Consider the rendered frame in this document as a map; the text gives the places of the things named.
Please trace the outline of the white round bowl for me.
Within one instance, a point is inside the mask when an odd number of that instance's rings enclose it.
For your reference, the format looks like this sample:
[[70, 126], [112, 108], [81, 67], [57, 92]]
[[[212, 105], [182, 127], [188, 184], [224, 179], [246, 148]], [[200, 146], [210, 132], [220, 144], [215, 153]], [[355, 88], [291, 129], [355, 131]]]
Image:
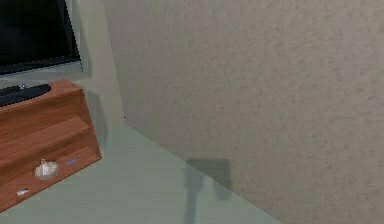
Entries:
[[55, 161], [41, 160], [41, 164], [35, 168], [35, 177], [39, 180], [51, 180], [59, 171], [59, 164]]

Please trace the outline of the brown wooden television stand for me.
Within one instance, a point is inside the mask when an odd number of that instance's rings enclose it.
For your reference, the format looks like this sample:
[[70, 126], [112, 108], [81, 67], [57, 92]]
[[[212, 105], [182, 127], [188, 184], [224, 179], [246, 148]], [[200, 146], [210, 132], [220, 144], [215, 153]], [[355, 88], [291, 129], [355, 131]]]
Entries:
[[[101, 159], [83, 89], [68, 80], [50, 87], [0, 107], [0, 213]], [[51, 180], [35, 177], [42, 159], [59, 164]], [[17, 195], [26, 188], [28, 193]]]

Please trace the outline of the black television set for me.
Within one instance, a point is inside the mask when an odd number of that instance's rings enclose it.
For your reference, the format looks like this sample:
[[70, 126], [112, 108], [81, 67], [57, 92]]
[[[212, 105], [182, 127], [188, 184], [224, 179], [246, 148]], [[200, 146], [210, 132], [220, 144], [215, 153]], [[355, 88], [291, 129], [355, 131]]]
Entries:
[[0, 78], [80, 64], [66, 0], [0, 0]]

